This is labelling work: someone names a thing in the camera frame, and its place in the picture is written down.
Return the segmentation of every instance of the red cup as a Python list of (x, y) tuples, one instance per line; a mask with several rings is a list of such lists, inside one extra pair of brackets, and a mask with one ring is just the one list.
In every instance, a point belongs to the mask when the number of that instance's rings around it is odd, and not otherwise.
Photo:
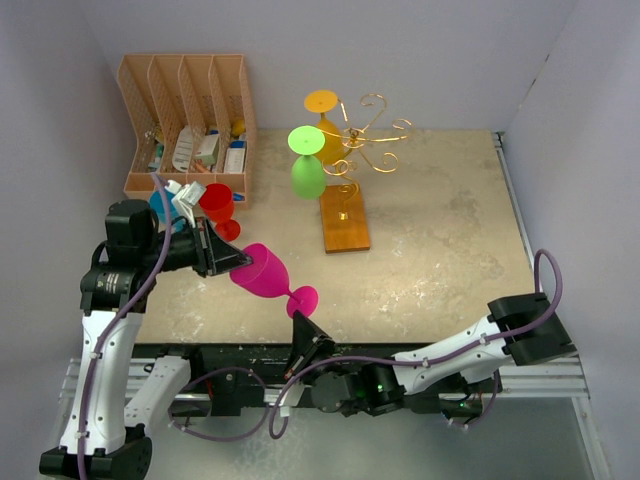
[(231, 220), (234, 205), (233, 192), (229, 187), (222, 183), (207, 185), (198, 203), (209, 220), (216, 224), (216, 232), (223, 240), (231, 242), (238, 238), (240, 225)]

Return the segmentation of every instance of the white wall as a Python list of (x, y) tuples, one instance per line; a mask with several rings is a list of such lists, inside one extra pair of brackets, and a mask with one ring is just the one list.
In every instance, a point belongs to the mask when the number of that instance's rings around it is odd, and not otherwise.
[(0, 477), (34, 478), (133, 136), (73, 1), (0, 2)]
[(561, 318), (619, 479), (640, 467), (639, 155), (640, 3), (580, 0), (506, 158), (534, 247), (563, 267)]
[(330, 88), (352, 110), (363, 94), (383, 93), (390, 118), (419, 127), (504, 130), (574, 4), (84, 0), (82, 8), (114, 70), (132, 52), (245, 53), (262, 128), (315, 122), (302, 100)]

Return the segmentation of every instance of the yellow object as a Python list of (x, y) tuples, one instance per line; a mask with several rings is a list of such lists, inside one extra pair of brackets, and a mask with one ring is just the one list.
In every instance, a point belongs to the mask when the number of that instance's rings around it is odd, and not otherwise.
[(324, 147), (315, 154), (316, 158), (320, 160), (324, 166), (331, 165), (344, 156), (340, 130), (325, 116), (325, 113), (333, 109), (337, 104), (338, 95), (331, 90), (316, 90), (304, 99), (304, 108), (311, 113), (320, 114), (320, 121), (316, 124), (316, 127), (323, 132), (333, 133), (333, 135), (327, 135), (325, 133)]
[(327, 113), (338, 104), (338, 95), (331, 90), (316, 90), (304, 99), (304, 108), (311, 113)]
[(160, 127), (160, 124), (156, 125), (153, 135), (156, 137), (156, 142), (164, 145), (164, 135), (162, 134), (162, 128)]
[(344, 146), (340, 139), (340, 130), (331, 122), (324, 113), (320, 114), (320, 121), (316, 124), (316, 127), (323, 132), (333, 133), (334, 135), (324, 134), (324, 147), (318, 153), (315, 154), (316, 158), (322, 162), (323, 165), (331, 165), (338, 159), (344, 157)]
[(231, 127), (231, 135), (233, 135), (234, 137), (239, 137), (246, 131), (247, 129), (244, 126), (244, 118), (239, 118), (238, 120), (233, 122), (233, 126)]

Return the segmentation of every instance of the blue cup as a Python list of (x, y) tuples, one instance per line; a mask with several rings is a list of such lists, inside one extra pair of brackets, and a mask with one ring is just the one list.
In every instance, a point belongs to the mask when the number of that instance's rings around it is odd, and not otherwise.
[[(172, 220), (178, 216), (178, 210), (176, 210), (176, 207), (171, 203), (171, 199), (174, 196), (175, 195), (173, 193), (167, 192), (167, 198), (169, 199), (169, 211), (171, 212)], [(162, 206), (162, 197), (160, 197), (160, 192), (157, 190), (153, 192), (151, 198), (149, 198), (149, 205), (151, 205), (151, 208), (153, 208), (158, 215), (158, 220), (166, 225), (167, 218), (164, 216), (164, 207)], [(184, 220), (180, 220), (176, 225), (174, 225), (174, 228), (176, 229), (176, 232), (182, 230), (184, 228)]]

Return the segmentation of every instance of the wooden desk organizer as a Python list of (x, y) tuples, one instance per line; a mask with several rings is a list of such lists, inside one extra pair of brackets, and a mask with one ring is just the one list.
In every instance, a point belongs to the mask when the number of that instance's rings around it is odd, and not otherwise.
[[(224, 183), (244, 196), (236, 208), (249, 207), (258, 132), (243, 55), (125, 55), (118, 84), (138, 141), (124, 187), (129, 198), (148, 200), (153, 193), (148, 165), (154, 160), (153, 131), (159, 124), (165, 140), (159, 175), (182, 184)], [(247, 133), (244, 172), (223, 173), (231, 125), (241, 118)], [(189, 169), (181, 173), (173, 168), (171, 159), (185, 125), (192, 128), (194, 145)], [(210, 125), (216, 125), (220, 133), (216, 171), (200, 173), (193, 154)]]

